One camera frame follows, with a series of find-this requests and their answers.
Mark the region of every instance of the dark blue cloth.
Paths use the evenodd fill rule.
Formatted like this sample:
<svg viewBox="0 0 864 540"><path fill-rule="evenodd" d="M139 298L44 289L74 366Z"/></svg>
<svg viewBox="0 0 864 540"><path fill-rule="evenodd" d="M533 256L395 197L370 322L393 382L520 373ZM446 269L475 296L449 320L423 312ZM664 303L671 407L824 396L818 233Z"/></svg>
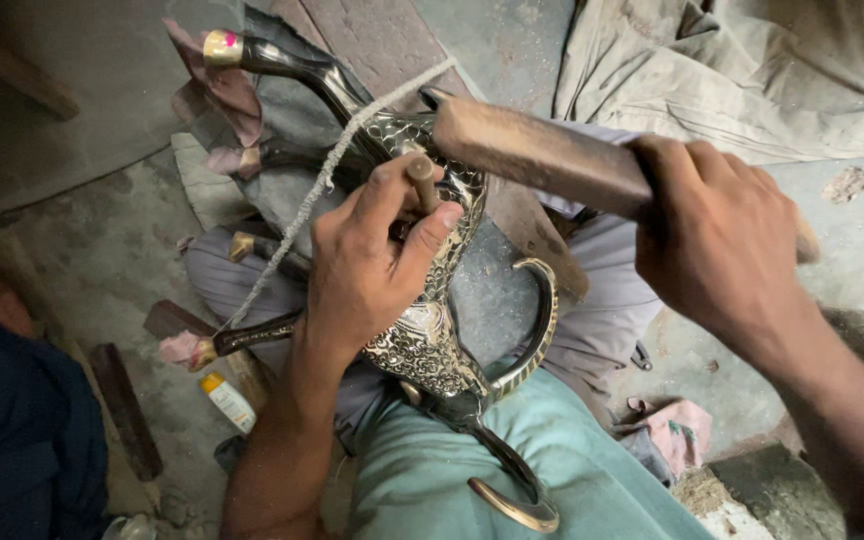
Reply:
<svg viewBox="0 0 864 540"><path fill-rule="evenodd" d="M82 366L0 325L0 538L101 537L107 462Z"/></svg>

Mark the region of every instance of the man's left hand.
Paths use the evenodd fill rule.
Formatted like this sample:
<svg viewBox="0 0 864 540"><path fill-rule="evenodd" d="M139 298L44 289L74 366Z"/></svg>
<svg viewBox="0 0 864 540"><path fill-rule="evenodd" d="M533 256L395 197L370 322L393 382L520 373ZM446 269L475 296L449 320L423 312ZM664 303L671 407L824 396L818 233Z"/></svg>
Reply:
<svg viewBox="0 0 864 540"><path fill-rule="evenodd" d="M414 224L404 244L389 238L390 225L417 200L405 176L414 158L379 165L312 224L312 275L299 331L305 347L328 344L329 362L341 370L422 294L432 259L462 217L462 205L444 202ZM436 167L436 181L443 174Z"/></svg>

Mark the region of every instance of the green cloth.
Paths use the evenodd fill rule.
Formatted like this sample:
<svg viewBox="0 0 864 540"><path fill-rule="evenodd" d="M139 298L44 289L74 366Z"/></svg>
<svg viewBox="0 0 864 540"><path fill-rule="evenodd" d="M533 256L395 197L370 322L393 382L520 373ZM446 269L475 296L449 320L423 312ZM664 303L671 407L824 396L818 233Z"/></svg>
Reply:
<svg viewBox="0 0 864 540"><path fill-rule="evenodd" d="M666 488L618 446L565 384L537 370L485 415L558 506L558 530L541 534L492 509L466 485L477 477L525 501L473 436L452 431L400 399L379 402L358 430L354 538L712 538Z"/></svg>

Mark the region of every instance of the white bottle with yellow cap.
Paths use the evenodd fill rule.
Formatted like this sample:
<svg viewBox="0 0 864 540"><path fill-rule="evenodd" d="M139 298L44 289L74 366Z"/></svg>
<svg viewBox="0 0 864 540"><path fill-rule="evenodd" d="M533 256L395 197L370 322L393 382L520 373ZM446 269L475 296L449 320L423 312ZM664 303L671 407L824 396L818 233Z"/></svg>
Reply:
<svg viewBox="0 0 864 540"><path fill-rule="evenodd" d="M204 376L198 385L219 410L228 417L243 434L252 430L256 424L256 411L242 394L218 373L210 372Z"/></svg>

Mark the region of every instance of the gray trousers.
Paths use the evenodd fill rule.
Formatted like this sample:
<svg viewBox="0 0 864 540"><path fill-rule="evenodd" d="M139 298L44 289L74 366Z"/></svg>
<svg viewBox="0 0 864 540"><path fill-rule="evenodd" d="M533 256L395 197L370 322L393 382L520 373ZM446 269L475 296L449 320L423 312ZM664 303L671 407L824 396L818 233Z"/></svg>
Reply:
<svg viewBox="0 0 864 540"><path fill-rule="evenodd" d="M252 254L241 263L226 256L234 231L261 234L261 223L214 227L193 242L185 254L189 279L210 309L222 321L241 306L266 261ZM612 420L607 403L609 378L629 364L649 322L662 303L636 273L636 224L615 215L600 215L584 223L567 240L569 250L588 276L584 301L558 318L555 337L542 367L572 389L604 427ZM284 276L274 276L249 310L243 327L284 313L306 303L306 286ZM288 341L252 348L262 362L279 373L288 354ZM345 448L371 403L390 384L388 375L366 361L356 360L342 378L336 399L335 428Z"/></svg>

